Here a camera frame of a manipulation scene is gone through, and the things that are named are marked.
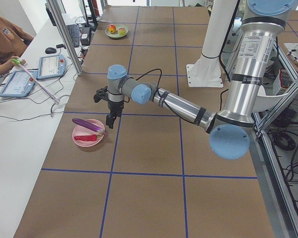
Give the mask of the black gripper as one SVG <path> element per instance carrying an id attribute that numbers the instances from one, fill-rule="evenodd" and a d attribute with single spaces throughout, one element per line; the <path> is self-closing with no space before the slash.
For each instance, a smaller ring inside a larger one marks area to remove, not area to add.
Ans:
<path id="1" fill-rule="evenodd" d="M 124 97 L 122 94 L 113 94 L 108 90 L 108 87 L 98 89 L 93 96 L 94 102 L 98 103 L 101 100 L 107 102 L 110 114 L 106 116 L 106 125 L 110 128 L 114 128 L 114 122 L 117 117 L 121 117 L 122 110 L 124 108 Z"/>

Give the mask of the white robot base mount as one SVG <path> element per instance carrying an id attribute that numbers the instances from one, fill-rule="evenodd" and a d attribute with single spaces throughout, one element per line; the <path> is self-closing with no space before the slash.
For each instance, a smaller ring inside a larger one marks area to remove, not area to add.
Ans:
<path id="1" fill-rule="evenodd" d="M 201 56 L 194 64 L 186 65 L 189 87 L 223 87 L 220 53 L 237 7 L 238 0 L 214 1 Z"/>

